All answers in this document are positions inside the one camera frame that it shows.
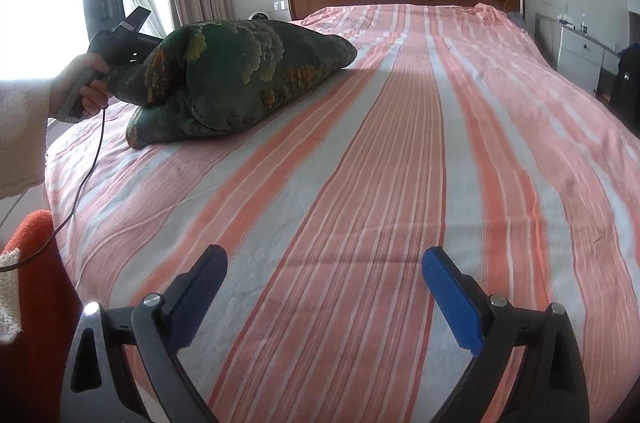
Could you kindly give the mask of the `person's left hand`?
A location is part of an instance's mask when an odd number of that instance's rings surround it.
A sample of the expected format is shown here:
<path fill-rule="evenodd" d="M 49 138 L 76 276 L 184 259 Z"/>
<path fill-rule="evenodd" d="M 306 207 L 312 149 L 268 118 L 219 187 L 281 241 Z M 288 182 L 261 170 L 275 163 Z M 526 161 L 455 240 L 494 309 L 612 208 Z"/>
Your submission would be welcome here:
<path fill-rule="evenodd" d="M 50 83 L 49 113 L 50 118 L 63 119 L 61 112 L 65 100 L 72 96 L 80 99 L 82 105 L 81 119 L 94 117 L 102 109 L 106 109 L 112 93 L 102 80 L 85 79 L 85 75 L 94 73 L 107 74 L 110 67 L 100 54 L 86 53 L 77 56 Z"/>

